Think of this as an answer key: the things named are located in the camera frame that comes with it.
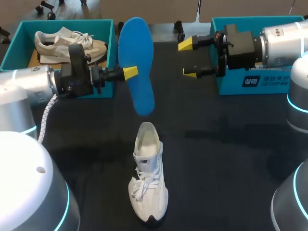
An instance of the black table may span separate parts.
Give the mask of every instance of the black table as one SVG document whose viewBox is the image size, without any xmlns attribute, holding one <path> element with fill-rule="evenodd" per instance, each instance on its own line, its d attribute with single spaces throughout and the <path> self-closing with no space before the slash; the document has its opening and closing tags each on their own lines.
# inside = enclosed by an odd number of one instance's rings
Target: black table
<svg viewBox="0 0 308 231">
<path fill-rule="evenodd" d="M 136 115 L 125 83 L 113 99 L 55 104 L 43 144 L 77 198 L 80 231 L 148 229 L 128 197 L 143 121 L 164 144 L 169 204 L 157 230 L 274 230 L 272 196 L 308 157 L 306 136 L 286 124 L 285 94 L 218 96 L 213 77 L 182 75 L 185 65 L 208 62 L 206 49 L 179 53 L 175 42 L 154 43 L 156 107 L 148 117 Z M 37 123 L 42 111 L 34 109 Z"/>
</svg>

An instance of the shoelace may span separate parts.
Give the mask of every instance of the shoelace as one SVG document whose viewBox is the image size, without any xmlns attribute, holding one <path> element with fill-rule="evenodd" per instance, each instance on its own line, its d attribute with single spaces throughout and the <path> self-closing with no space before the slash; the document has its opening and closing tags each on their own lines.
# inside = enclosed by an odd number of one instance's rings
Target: shoelace
<svg viewBox="0 0 308 231">
<path fill-rule="evenodd" d="M 73 42 L 72 44 L 76 43 L 76 44 L 81 44 L 83 46 L 83 48 L 91 48 L 92 47 L 92 42 L 93 39 L 91 38 L 94 35 L 89 35 L 88 33 L 81 33 L 79 31 L 73 31 L 72 34 L 74 36 L 74 38 L 76 38 L 76 41 Z"/>
<path fill-rule="evenodd" d="M 157 160 L 157 166 L 153 173 L 141 172 L 138 167 L 136 168 L 139 180 L 134 182 L 131 190 L 131 195 L 139 200 L 143 197 L 148 189 L 155 189 L 159 186 L 161 157 Z"/>
</svg>

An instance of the white sneaker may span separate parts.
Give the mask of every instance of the white sneaker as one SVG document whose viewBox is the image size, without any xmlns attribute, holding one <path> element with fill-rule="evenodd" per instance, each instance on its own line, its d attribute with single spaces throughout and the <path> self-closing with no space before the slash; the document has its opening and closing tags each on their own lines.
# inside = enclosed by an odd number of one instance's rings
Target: white sneaker
<svg viewBox="0 0 308 231">
<path fill-rule="evenodd" d="M 128 185 L 130 202 L 137 216 L 144 222 L 159 221 L 168 205 L 168 190 L 164 182 L 163 143 L 159 141 L 154 125 L 140 125 L 134 159 L 139 180 L 134 177 Z"/>
<path fill-rule="evenodd" d="M 85 54 L 91 56 L 89 63 L 93 63 L 106 54 L 107 44 L 103 41 L 93 40 L 91 36 L 93 35 L 71 31 L 65 27 L 54 34 L 44 34 L 37 31 L 34 35 L 34 42 L 35 48 L 40 54 L 39 62 L 41 64 L 70 63 L 68 46 L 81 44 Z"/>
</svg>

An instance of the blue insole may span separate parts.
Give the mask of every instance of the blue insole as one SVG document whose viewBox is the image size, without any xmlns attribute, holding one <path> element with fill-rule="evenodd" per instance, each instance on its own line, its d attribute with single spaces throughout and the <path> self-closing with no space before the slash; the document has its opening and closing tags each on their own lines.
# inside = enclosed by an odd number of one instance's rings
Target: blue insole
<svg viewBox="0 0 308 231">
<path fill-rule="evenodd" d="M 131 18 L 123 26 L 119 38 L 120 67 L 137 66 L 138 75 L 127 80 L 137 114 L 146 116 L 155 107 L 150 71 L 153 61 L 150 29 L 141 18 Z"/>
</svg>

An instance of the teal box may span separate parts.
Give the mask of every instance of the teal box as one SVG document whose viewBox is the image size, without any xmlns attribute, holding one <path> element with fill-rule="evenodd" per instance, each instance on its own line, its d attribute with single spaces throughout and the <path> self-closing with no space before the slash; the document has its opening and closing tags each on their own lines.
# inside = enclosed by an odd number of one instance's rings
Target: teal box
<svg viewBox="0 0 308 231">
<path fill-rule="evenodd" d="M 264 16 L 264 17 L 225 17 L 213 18 L 210 35 L 218 30 L 224 30 L 225 25 L 236 24 L 237 30 L 252 31 L 253 36 L 259 36 L 264 27 L 276 26 L 303 21 L 302 16 Z M 212 68 L 218 64 L 217 51 L 214 45 L 209 49 Z M 264 69 L 256 66 L 255 69 L 226 70 L 226 76 L 215 77 L 220 95 L 238 94 L 275 94 L 287 93 L 291 66 L 284 68 Z M 243 87 L 244 83 L 253 82 L 254 87 Z"/>
<path fill-rule="evenodd" d="M 73 31 L 94 35 L 92 38 L 108 44 L 106 67 L 114 68 L 117 57 L 117 41 L 113 20 L 59 20 L 59 21 L 22 21 L 4 56 L 0 71 L 11 71 L 28 67 L 34 50 L 34 34 L 37 31 L 52 34 L 62 27 Z M 102 94 L 94 89 L 94 94 L 83 98 L 111 98 L 113 82 L 106 82 Z"/>
</svg>

